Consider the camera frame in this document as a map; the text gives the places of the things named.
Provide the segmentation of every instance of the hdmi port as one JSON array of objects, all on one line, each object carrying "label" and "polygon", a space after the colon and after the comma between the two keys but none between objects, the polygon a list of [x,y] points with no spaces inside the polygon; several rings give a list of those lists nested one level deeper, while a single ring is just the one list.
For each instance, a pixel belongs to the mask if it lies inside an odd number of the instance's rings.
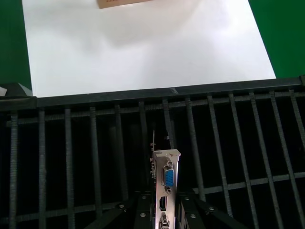
[{"label": "hdmi port", "polygon": [[160,198],[160,210],[161,211],[166,211],[166,199],[167,197],[161,197]]}]

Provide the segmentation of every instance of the cardboard box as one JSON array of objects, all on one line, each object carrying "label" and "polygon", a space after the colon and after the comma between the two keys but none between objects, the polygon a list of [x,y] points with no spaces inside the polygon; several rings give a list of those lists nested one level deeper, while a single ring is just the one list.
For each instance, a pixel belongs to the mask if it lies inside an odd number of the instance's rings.
[{"label": "cardboard box", "polygon": [[112,6],[121,6],[126,4],[138,3],[143,1],[150,1],[150,0],[97,0],[99,7],[101,9]]}]

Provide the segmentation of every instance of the blue vga connector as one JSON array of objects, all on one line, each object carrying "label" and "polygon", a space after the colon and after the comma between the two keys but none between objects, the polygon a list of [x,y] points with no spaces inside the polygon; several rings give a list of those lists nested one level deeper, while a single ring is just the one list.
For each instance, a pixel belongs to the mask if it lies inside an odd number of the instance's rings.
[{"label": "blue vga connector", "polygon": [[173,168],[165,166],[163,168],[163,183],[165,186],[172,187],[174,179],[174,171]]}]

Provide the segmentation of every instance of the white surface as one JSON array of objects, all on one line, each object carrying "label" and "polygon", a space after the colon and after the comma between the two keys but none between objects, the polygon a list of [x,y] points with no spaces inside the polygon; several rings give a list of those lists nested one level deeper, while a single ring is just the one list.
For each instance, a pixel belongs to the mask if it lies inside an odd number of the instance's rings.
[{"label": "white surface", "polygon": [[247,0],[23,0],[38,97],[275,78]]}]

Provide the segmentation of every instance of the green background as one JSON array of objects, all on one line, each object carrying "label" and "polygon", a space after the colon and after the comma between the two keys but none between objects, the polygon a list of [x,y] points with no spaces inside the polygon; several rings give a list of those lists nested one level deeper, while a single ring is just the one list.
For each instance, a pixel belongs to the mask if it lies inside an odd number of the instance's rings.
[{"label": "green background", "polygon": [[[305,74],[305,0],[249,0],[277,78]],[[31,88],[21,0],[0,0],[0,83]]]}]

